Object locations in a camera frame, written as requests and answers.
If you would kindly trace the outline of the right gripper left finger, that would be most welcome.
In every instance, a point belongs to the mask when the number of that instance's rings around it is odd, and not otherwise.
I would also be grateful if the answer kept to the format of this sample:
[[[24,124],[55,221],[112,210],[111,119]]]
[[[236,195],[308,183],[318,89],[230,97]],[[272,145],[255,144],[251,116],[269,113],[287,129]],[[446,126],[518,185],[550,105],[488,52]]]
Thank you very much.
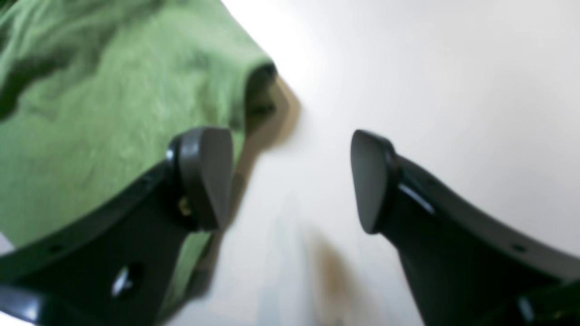
[[[1,258],[1,314],[33,326],[152,326],[182,245],[226,224],[232,133],[198,127],[112,200]]]

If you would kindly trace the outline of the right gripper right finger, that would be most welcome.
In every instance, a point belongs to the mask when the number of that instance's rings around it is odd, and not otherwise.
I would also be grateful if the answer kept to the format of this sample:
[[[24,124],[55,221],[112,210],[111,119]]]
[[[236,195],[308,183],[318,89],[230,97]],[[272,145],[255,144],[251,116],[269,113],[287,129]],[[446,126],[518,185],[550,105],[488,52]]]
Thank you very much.
[[[357,211],[398,252],[427,326],[577,326],[579,258],[487,215],[370,131],[350,149]]]

